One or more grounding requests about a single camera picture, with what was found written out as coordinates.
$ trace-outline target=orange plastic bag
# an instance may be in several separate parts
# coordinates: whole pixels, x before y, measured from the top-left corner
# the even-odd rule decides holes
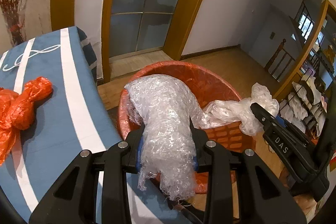
[[[34,102],[45,99],[53,91],[44,77],[27,82],[19,95],[0,88],[0,165],[12,150],[20,130],[26,130],[35,120]]]

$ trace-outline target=orange plastic basin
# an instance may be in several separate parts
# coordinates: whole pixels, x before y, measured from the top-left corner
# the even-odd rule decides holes
[[[164,61],[149,65],[133,75],[130,82],[139,77],[152,74],[170,75],[183,81],[195,94],[201,108],[204,108],[213,100],[241,100],[238,92],[218,75],[198,65],[182,61]],[[128,118],[126,108],[127,95],[127,90],[123,89],[120,94],[118,108],[118,130],[124,140],[130,131],[139,128],[139,125],[134,124]],[[239,124],[240,122],[235,122],[227,126],[206,129],[205,131],[209,139],[215,140],[229,150],[236,152],[243,152],[248,148],[254,150],[255,141],[252,137],[240,131]],[[196,181],[196,194],[206,194],[208,173],[196,173]]]

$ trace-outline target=metal screw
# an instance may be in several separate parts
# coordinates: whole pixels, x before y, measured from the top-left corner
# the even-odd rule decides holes
[[[82,150],[80,153],[81,157],[83,158],[87,157],[89,154],[90,154],[89,150]]]
[[[128,145],[128,143],[127,143],[127,142],[124,142],[124,141],[118,143],[118,147],[119,147],[119,148],[126,148],[127,145]]]
[[[254,151],[253,151],[252,149],[246,149],[246,150],[245,150],[245,154],[246,154],[247,156],[253,156],[253,155],[254,155]]]
[[[216,142],[214,142],[214,141],[207,141],[207,142],[206,142],[206,145],[207,145],[208,147],[215,147],[215,146],[216,146]]]

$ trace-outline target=bubble wrap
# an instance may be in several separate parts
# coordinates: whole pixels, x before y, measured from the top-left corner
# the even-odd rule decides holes
[[[128,113],[133,122],[146,125],[143,132],[138,187],[158,173],[160,189],[171,200],[195,195],[195,144],[189,117],[195,127],[202,119],[195,95],[182,81],[168,75],[144,76],[125,86],[130,96]]]
[[[263,131],[263,125],[254,117],[250,108],[252,103],[258,103],[274,117],[278,115],[278,101],[272,99],[267,87],[255,83],[252,86],[251,98],[245,98],[239,102],[221,100],[210,102],[203,109],[201,128],[214,128],[241,121],[240,130],[246,135],[255,136],[257,132]]]

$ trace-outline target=white stripe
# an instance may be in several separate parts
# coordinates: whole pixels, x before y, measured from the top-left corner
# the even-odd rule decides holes
[[[85,38],[84,40],[81,41],[81,46],[84,47],[86,45],[90,44],[90,40],[88,38]]]
[[[5,58],[6,58],[7,53],[8,53],[8,51],[7,51],[7,52],[4,52],[4,53],[2,54],[2,56],[1,56],[1,59],[0,59],[0,69],[1,69],[1,67],[2,67],[2,63],[3,63],[3,61],[4,61]]]
[[[15,84],[14,84],[14,91],[19,94],[22,92],[23,81],[24,81],[24,77],[26,73],[26,66],[28,63],[30,50],[32,49],[34,40],[35,38],[27,42],[25,51],[23,52],[21,63],[17,70]],[[36,208],[38,201],[34,193],[34,190],[30,184],[28,173],[26,170],[26,165],[23,159],[20,134],[17,136],[15,144],[13,146],[12,156],[13,156],[13,162],[14,162],[17,182],[19,183],[19,186],[22,191],[22,195],[28,205],[28,208],[32,212]]]
[[[71,51],[69,30],[66,28],[60,32],[64,89],[77,138],[82,149],[89,149],[92,153],[104,151],[105,146],[93,124],[79,84]]]
[[[94,61],[94,62],[89,66],[89,68],[90,68],[90,70],[92,70],[92,69],[95,68],[96,66],[97,66],[97,60]]]
[[[64,89],[68,102],[69,112],[71,115],[73,127],[75,129],[78,141],[82,149],[91,150],[92,153],[97,153],[106,150],[101,138],[93,124],[90,112],[84,100],[82,89],[79,83],[75,62],[70,45],[70,37],[68,28],[60,30],[61,39],[61,62],[63,71]],[[104,176],[99,175],[99,183],[102,185]],[[142,219],[153,219],[153,223],[162,223],[156,216],[147,208],[140,198],[134,193],[131,187],[127,184],[128,196],[132,200],[130,213],[132,223],[141,222],[139,212],[141,211]]]
[[[22,92],[23,81],[24,81],[25,73],[26,73],[26,67],[27,67],[30,51],[32,49],[34,40],[35,40],[35,38],[30,39],[27,42],[25,51],[23,52],[23,55],[22,55],[22,58],[21,58],[19,68],[17,69],[15,84],[14,84],[14,91],[19,93],[19,94],[21,94],[21,92]]]

